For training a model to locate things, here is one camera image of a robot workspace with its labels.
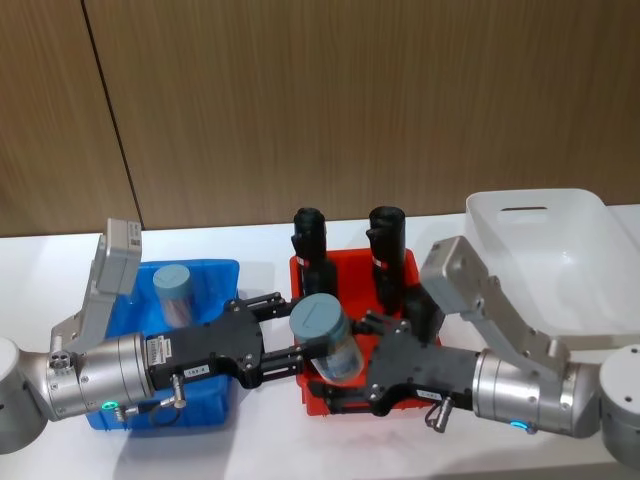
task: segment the black cylinder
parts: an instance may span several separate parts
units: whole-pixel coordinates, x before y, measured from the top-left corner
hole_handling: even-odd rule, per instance
[[[369,214],[369,223],[376,295],[385,313],[392,315],[402,307],[405,288],[405,214],[397,207],[378,207]]]
[[[303,295],[338,296],[338,272],[327,258],[324,215],[316,208],[301,208],[293,217],[291,243],[296,251]]]

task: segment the plastic bottle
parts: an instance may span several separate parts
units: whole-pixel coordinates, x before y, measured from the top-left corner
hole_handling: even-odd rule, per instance
[[[153,274],[155,288],[167,325],[173,328],[193,324],[193,285],[184,265],[166,265]]]
[[[326,381],[346,383],[362,371],[364,361],[351,323],[334,296],[317,293],[304,298],[291,312],[289,326],[297,343],[327,336],[329,355],[311,360]]]

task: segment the white plastic bin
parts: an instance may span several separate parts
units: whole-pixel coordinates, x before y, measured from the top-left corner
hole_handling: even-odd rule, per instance
[[[640,341],[640,252],[593,193],[476,193],[466,235],[532,327],[572,350]]]

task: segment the table surface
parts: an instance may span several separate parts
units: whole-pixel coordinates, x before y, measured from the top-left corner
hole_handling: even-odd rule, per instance
[[[640,240],[640,205],[611,207]],[[329,249],[367,247],[365,220],[328,222]],[[150,231],[143,261],[235,258],[243,297],[289,298],[291,224]],[[408,218],[406,244],[422,265],[436,240],[464,232],[464,215]],[[81,308],[97,234],[0,239],[0,335],[46,351],[53,325]],[[267,350],[291,344],[288,319],[263,324]],[[481,349],[473,328],[447,318],[444,344]],[[50,422],[25,449],[0,456],[2,479],[481,479],[638,478],[614,462],[600,434],[586,440],[538,433],[454,411],[446,434],[424,425],[424,409],[309,417],[293,378],[244,391],[216,429],[100,432],[84,417]]]

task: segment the gray bottle cap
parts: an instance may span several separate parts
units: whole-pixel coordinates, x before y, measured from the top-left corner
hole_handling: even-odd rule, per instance
[[[156,270],[153,286],[162,300],[179,300],[191,295],[191,273],[184,265],[174,263]]]
[[[338,342],[346,334],[349,321],[336,297],[316,293],[294,307],[289,317],[289,327],[298,342],[323,335],[328,335],[332,342]]]

